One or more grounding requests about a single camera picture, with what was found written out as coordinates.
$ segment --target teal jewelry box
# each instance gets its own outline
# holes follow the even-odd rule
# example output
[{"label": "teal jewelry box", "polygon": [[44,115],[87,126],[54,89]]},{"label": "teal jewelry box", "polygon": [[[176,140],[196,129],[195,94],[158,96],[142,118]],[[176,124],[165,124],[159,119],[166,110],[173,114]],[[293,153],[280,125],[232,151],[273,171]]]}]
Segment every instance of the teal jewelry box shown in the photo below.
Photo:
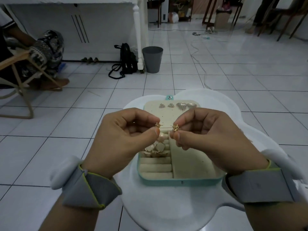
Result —
[{"label": "teal jewelry box", "polygon": [[[181,110],[177,103],[188,106]],[[144,110],[159,117],[161,124],[158,141],[138,155],[137,171],[145,185],[211,186],[225,175],[205,153],[195,149],[184,151],[169,136],[174,121],[192,104],[200,107],[193,100],[156,100],[144,105]]]}]

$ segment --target person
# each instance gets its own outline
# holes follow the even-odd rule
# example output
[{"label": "person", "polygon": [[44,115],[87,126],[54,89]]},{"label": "person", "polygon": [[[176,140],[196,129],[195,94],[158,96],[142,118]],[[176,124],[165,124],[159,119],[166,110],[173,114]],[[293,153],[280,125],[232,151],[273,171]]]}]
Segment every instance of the person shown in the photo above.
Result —
[{"label": "person", "polygon": [[[48,30],[43,35],[35,40],[28,34],[22,32],[17,24],[0,8],[0,62],[10,58],[13,54],[7,48],[6,41],[3,34],[9,37],[14,37],[25,48],[29,48],[30,57],[32,60],[41,67],[45,67],[45,72],[53,77],[60,86],[65,86],[69,83],[67,78],[56,78],[56,74],[61,64],[63,52],[64,52],[64,40],[62,35],[57,31]],[[15,63],[16,69],[20,76],[21,81],[27,80],[38,70],[28,61],[20,61]],[[13,73],[11,66],[8,66],[0,70],[0,77],[17,84],[17,80]],[[31,83],[30,87],[40,90],[53,90],[57,88],[52,81],[45,76],[36,78]]]},{"label": "person", "polygon": [[[274,1],[273,8],[276,8],[276,6],[279,3],[279,0],[262,0],[261,5],[259,6],[259,8],[256,12],[256,16],[254,17],[253,24],[250,28],[245,30],[246,33],[252,34],[252,33],[254,33],[256,27],[262,26],[262,21],[263,21],[263,18],[265,16],[265,13],[266,13],[268,7],[271,5],[271,3],[273,1]],[[271,22],[272,20],[275,19],[276,16],[277,16],[277,14],[274,14],[274,13],[270,14],[268,16],[267,21]]]},{"label": "person", "polygon": [[[158,117],[137,108],[105,115],[81,167],[112,178],[127,166],[137,152],[156,141],[160,131],[155,124],[159,121]],[[224,112],[190,109],[174,124],[180,128],[170,132],[170,137],[179,147],[203,151],[229,174],[265,169],[269,164]],[[61,195],[39,231],[94,230],[98,210],[63,206],[62,199]],[[299,231],[308,225],[308,205],[304,201],[244,206],[255,231]]]}]

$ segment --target person's left hand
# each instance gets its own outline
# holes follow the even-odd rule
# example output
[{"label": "person's left hand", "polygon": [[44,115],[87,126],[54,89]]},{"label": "person's left hand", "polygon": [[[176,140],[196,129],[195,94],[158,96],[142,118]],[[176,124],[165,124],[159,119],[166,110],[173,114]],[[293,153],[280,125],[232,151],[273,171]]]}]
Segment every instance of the person's left hand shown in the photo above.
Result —
[{"label": "person's left hand", "polygon": [[106,114],[98,128],[83,169],[106,178],[124,169],[139,151],[153,144],[160,119],[137,108]]}]

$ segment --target gray trash can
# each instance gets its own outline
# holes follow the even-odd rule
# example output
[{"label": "gray trash can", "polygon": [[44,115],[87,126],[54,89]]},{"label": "gray trash can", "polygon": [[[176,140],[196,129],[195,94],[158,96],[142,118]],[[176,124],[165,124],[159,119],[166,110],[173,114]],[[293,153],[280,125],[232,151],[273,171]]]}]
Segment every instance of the gray trash can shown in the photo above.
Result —
[{"label": "gray trash can", "polygon": [[142,49],[142,54],[145,62],[145,67],[147,68],[147,72],[159,72],[163,51],[163,48],[157,46],[149,46]]}]

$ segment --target hand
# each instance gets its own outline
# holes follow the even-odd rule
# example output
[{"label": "hand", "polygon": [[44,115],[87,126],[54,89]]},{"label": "hand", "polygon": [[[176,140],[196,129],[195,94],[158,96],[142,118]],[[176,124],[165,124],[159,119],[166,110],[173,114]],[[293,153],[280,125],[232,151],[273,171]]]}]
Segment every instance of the hand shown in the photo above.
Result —
[{"label": "hand", "polygon": [[245,170],[267,168],[268,161],[224,112],[195,108],[174,122],[179,130],[170,137],[184,150],[203,151],[222,170],[239,174]]},{"label": "hand", "polygon": [[124,169],[159,137],[160,119],[137,108],[106,114],[82,168],[106,178]]}]

